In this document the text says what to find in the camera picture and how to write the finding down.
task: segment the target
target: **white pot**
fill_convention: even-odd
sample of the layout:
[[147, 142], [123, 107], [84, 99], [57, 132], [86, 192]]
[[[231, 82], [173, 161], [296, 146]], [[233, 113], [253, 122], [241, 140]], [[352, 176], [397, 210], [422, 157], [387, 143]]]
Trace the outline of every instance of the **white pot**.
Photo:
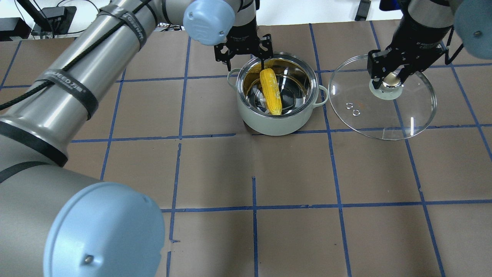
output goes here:
[[[259, 133], [283, 136], [295, 132], [309, 120], [314, 108], [326, 103], [328, 90], [318, 84], [316, 74], [306, 62], [292, 54], [274, 53], [272, 59], [265, 61], [265, 68], [272, 68], [276, 72], [277, 79], [281, 82], [284, 80], [284, 86], [281, 85], [281, 95], [283, 99], [291, 101], [289, 104], [292, 105], [285, 107], [282, 115], [271, 115], [264, 111], [265, 107], [261, 99], [256, 97], [262, 97], [262, 94], [251, 94], [255, 90], [252, 87], [259, 83], [261, 70], [260, 59], [254, 58], [241, 69], [233, 69], [227, 75], [227, 82], [236, 91], [239, 113], [244, 122]], [[239, 74], [236, 83], [233, 84], [231, 76], [236, 72]], [[290, 87], [285, 86], [285, 80], [289, 82]], [[320, 89], [325, 92], [326, 99], [321, 103], [316, 103]]]

